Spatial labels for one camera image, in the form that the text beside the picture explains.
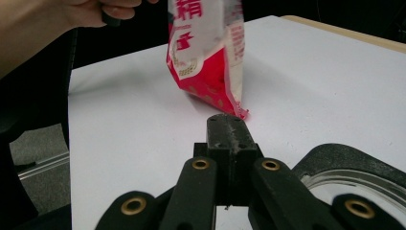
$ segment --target gray floor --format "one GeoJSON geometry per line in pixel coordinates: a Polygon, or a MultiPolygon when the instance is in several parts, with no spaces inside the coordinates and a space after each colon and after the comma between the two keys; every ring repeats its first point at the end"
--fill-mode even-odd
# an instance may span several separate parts
{"type": "MultiPolygon", "coordinates": [[[[68,152],[60,125],[26,131],[11,143],[14,164],[28,164],[68,152]]],[[[28,178],[22,183],[39,214],[70,203],[69,163],[28,178]]]]}

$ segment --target black plastic part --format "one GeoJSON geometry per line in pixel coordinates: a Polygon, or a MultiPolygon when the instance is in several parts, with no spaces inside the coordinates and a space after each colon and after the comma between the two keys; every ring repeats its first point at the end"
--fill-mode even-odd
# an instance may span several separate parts
{"type": "Polygon", "coordinates": [[[107,24],[107,26],[111,27],[118,27],[122,23],[122,20],[109,16],[104,11],[101,12],[101,20],[107,24]]]}
{"type": "Polygon", "coordinates": [[[196,143],[194,156],[212,158],[218,165],[217,205],[248,206],[252,193],[250,171],[262,157],[247,125],[238,117],[218,114],[207,120],[207,144],[196,143]]]}
{"type": "MultiPolygon", "coordinates": [[[[248,206],[254,230],[404,229],[361,196],[340,195],[330,206],[316,198],[300,180],[303,175],[343,166],[358,167],[361,172],[377,176],[381,173],[399,185],[404,183],[399,179],[406,177],[359,150],[334,144],[315,148],[295,167],[296,171],[291,171],[283,162],[263,157],[242,120],[227,114],[215,115],[207,121],[207,143],[194,144],[193,158],[185,163],[173,188],[157,198],[144,194],[149,197],[149,210],[132,219],[124,218],[118,207],[142,193],[119,197],[103,215],[97,230],[213,230],[218,205],[248,206]],[[375,218],[355,217],[346,206],[348,199],[368,203],[375,218]]],[[[352,208],[362,212],[358,204],[355,202],[352,208]]]]}
{"type": "Polygon", "coordinates": [[[252,180],[278,229],[344,230],[329,209],[282,161],[272,158],[257,160],[252,180]]]}
{"type": "Polygon", "coordinates": [[[161,230],[208,230],[215,226],[215,180],[217,165],[207,157],[185,163],[174,187],[161,230]]]}
{"type": "Polygon", "coordinates": [[[98,230],[148,230],[157,229],[156,221],[156,209],[157,202],[152,195],[142,192],[129,192],[121,195],[110,205],[107,211],[101,217],[96,229],[98,230]],[[145,208],[141,208],[141,212],[134,214],[126,214],[122,211],[122,206],[130,200],[134,200],[134,206],[131,206],[131,202],[128,203],[129,210],[136,210],[137,205],[141,202],[137,200],[145,201],[145,208]]]}
{"type": "Polygon", "coordinates": [[[405,229],[395,218],[360,195],[338,195],[332,202],[331,213],[345,225],[346,229],[405,229]]]}
{"type": "Polygon", "coordinates": [[[341,144],[324,144],[312,149],[293,169],[299,178],[334,170],[369,173],[406,189],[406,173],[365,152],[341,144]]]}

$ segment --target red packaging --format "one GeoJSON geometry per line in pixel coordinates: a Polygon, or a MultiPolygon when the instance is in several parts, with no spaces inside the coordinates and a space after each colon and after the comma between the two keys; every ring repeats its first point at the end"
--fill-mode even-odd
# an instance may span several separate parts
{"type": "Polygon", "coordinates": [[[169,0],[168,13],[167,64],[179,88],[245,118],[240,0],[169,0]]]}

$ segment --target chinese character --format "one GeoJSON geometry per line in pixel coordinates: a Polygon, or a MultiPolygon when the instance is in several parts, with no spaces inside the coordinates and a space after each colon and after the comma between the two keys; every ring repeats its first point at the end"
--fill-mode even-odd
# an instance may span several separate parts
{"type": "Polygon", "coordinates": [[[180,35],[179,39],[176,40],[177,50],[185,50],[191,47],[191,44],[189,44],[189,39],[191,38],[193,36],[190,35],[190,32],[180,35]]]}
{"type": "Polygon", "coordinates": [[[177,18],[182,18],[184,21],[189,18],[192,19],[194,15],[202,16],[202,6],[200,0],[176,0],[176,8],[178,9],[177,18]]]}

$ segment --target finger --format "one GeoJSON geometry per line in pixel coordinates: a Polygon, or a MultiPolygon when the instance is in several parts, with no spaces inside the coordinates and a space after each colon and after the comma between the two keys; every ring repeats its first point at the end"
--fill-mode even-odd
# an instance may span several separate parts
{"type": "Polygon", "coordinates": [[[107,13],[109,16],[117,18],[117,19],[130,19],[134,16],[135,11],[132,8],[121,8],[116,6],[101,6],[101,9],[107,13]]]}
{"type": "Polygon", "coordinates": [[[142,0],[100,0],[100,2],[107,6],[134,8],[140,6],[142,0]]]}

